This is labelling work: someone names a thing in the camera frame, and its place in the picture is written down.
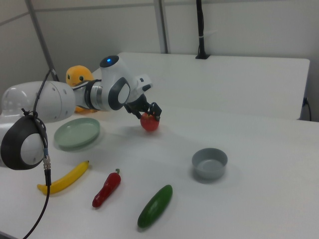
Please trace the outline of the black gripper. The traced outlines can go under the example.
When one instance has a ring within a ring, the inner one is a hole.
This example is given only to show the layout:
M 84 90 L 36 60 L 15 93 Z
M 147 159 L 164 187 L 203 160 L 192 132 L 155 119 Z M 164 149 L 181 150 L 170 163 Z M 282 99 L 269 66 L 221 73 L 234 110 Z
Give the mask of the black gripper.
M 149 113 L 155 118 L 156 121 L 160 121 L 162 109 L 156 102 L 151 104 L 148 103 L 144 94 L 141 94 L 135 101 L 126 103 L 124 107 L 129 114 L 135 115 L 138 119 L 142 117 L 141 112 L 143 112 Z

